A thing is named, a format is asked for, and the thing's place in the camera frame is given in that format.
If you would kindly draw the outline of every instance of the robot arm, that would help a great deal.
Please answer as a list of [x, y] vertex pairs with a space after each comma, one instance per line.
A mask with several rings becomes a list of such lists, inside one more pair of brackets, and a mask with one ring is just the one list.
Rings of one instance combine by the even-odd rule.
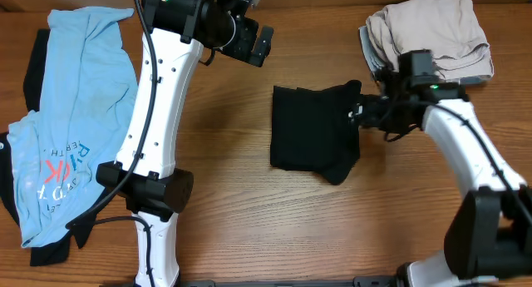
[[[438, 105], [459, 113], [475, 128], [514, 190], [526, 185], [525, 180], [512, 170], [485, 134], [471, 102], [461, 99], [441, 100]], [[495, 170], [479, 142], [460, 120], [443, 110], [429, 106], [423, 115], [421, 129], [438, 145], [456, 174], [462, 197], [465, 197], [468, 191], [477, 191], [481, 186], [489, 186], [493, 191], [505, 191], [505, 186], [495, 176]]]
[[[455, 172], [463, 198], [444, 250], [408, 265], [398, 280], [410, 287], [455, 287], [529, 275], [530, 189], [485, 134], [463, 87], [429, 75], [431, 60], [426, 51], [401, 56], [400, 73], [388, 77], [393, 80], [384, 83], [383, 95], [361, 97], [352, 114], [362, 126], [399, 136], [422, 129]], [[510, 228], [499, 228], [501, 215], [513, 221]]]
[[151, 64], [156, 63], [157, 92], [150, 126], [133, 175], [121, 188], [126, 208], [150, 226], [148, 239], [145, 227], [136, 224], [139, 270], [135, 285], [153, 286], [150, 277], [157, 287], [179, 285], [180, 268], [175, 258], [176, 224], [193, 185], [190, 172], [175, 168], [175, 139], [186, 92], [204, 47], [211, 49], [211, 57], [205, 65], [212, 62], [215, 51], [257, 67], [263, 65], [269, 54], [273, 29], [264, 27], [257, 38], [259, 25], [244, 16], [247, 8], [257, 2], [142, 0], [143, 16], [157, 59], [151, 61], [144, 35], [139, 89], [126, 138], [116, 160], [99, 165], [96, 173], [100, 184], [114, 190], [133, 166], [149, 110]]

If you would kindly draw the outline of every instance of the white arm segment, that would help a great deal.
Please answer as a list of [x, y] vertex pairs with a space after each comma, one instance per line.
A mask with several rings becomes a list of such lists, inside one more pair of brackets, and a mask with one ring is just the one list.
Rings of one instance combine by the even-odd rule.
[[[157, 56], [158, 62], [155, 63], [160, 83], [157, 84], [155, 108], [142, 150], [144, 156], [139, 160], [135, 173], [148, 176], [150, 171], [154, 171], [159, 173], [161, 179], [174, 172], [177, 128], [203, 45], [194, 39], [190, 44], [185, 44], [180, 41], [180, 34], [158, 28], [151, 33], [151, 39]], [[122, 163], [124, 170], [129, 170], [133, 161], [150, 100], [151, 60], [145, 35], [142, 36], [142, 45], [142, 71], [135, 108], [124, 143], [116, 155], [116, 160]]]
[[[167, 222], [160, 221], [159, 216], [144, 212], [139, 212], [138, 215], [133, 213], [133, 216], [144, 219], [151, 226], [150, 264], [155, 287], [174, 286], [180, 272], [175, 258], [177, 214], [174, 213]], [[146, 232], [144, 232], [144, 226], [138, 221], [135, 225], [139, 241], [139, 272], [136, 274], [135, 283], [141, 287], [147, 287], [150, 286], [150, 277], [146, 273]]]
[[[495, 158], [497, 166], [503, 170], [506, 180], [514, 190], [526, 184], [523, 177], [512, 170], [495, 149], [490, 138], [480, 126], [471, 102], [461, 99], [442, 100], [438, 105], [459, 113], [469, 121], [482, 137], [491, 155]], [[423, 116], [423, 130], [438, 145], [447, 163], [455, 172], [462, 197], [466, 196], [467, 191], [478, 190], [481, 186], [489, 186], [494, 191], [505, 190], [505, 186], [495, 174], [479, 142], [460, 120], [442, 109], [429, 106]]]
[[[497, 166], [503, 170], [506, 180], [514, 190], [526, 185], [525, 180], [506, 163], [490, 138], [485, 134], [476, 118], [473, 105], [462, 100], [442, 100], [440, 106], [459, 113], [470, 122], [490, 150]], [[467, 126], [442, 109], [427, 107], [423, 116], [423, 130], [438, 145], [444, 157], [455, 172], [462, 198], [468, 191], [488, 186], [494, 191], [504, 191], [505, 187], [480, 147], [479, 142]], [[410, 287], [457, 287], [472, 282], [493, 282], [496, 277], [484, 276], [474, 280], [458, 280], [451, 273], [443, 251], [427, 260], [417, 261], [408, 266]]]

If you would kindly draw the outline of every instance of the black cloth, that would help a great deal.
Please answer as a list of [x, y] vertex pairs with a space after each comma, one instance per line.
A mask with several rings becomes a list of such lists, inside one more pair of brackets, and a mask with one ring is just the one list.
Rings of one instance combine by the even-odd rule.
[[270, 164], [341, 184], [360, 158], [358, 125], [348, 114], [361, 86], [352, 80], [323, 91], [274, 87]]
[[49, 37], [50, 29], [39, 29], [37, 31], [37, 38], [33, 44], [30, 62], [27, 65], [26, 76], [24, 77], [24, 84], [22, 86], [28, 111], [39, 111]]
[[[30, 62], [27, 66], [27, 73], [23, 84], [28, 111], [39, 111], [49, 36], [49, 29], [39, 29], [37, 38], [33, 44], [32, 55], [30, 56]], [[7, 142], [7, 133], [0, 134], [0, 142], [3, 144], [3, 148], [0, 150], [0, 198], [7, 212], [9, 212], [18, 225], [18, 214], [13, 189], [11, 147]], [[106, 192], [102, 192], [96, 202], [100, 201], [105, 195]], [[94, 215], [88, 221], [94, 221], [95, 219], [96, 216]], [[68, 234], [57, 242], [43, 247], [32, 248], [30, 266], [44, 266], [64, 262], [68, 258], [71, 236], [74, 235], [78, 248], [82, 248], [89, 238], [91, 231], [91, 225], [82, 225], [76, 227], [74, 231], [69, 231]]]

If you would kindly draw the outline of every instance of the folded towel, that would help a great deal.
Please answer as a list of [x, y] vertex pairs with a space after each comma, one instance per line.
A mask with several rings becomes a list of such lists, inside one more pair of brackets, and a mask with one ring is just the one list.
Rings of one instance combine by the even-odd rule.
[[471, 0], [410, 0], [387, 5], [366, 20], [377, 55], [399, 70], [399, 55], [431, 50], [445, 80], [493, 76], [490, 44]]

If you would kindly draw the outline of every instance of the clothing pile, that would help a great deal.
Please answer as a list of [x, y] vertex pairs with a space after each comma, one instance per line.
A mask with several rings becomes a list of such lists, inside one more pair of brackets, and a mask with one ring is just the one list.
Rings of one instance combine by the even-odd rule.
[[323, 91], [274, 87], [270, 164], [341, 184], [360, 158], [358, 124], [349, 112], [361, 86], [352, 80]]
[[[65, 224], [106, 194], [96, 168], [115, 159], [137, 92], [117, 23], [133, 12], [52, 11], [51, 30], [37, 33], [23, 85], [29, 113], [0, 134], [0, 196], [32, 266], [66, 260]], [[90, 232], [76, 228], [78, 247]]]
[[442, 80], [477, 84], [494, 75], [490, 44], [471, 0], [410, 0], [387, 5], [370, 16], [359, 33], [373, 74], [384, 67], [398, 72], [401, 54], [431, 50], [436, 75]]

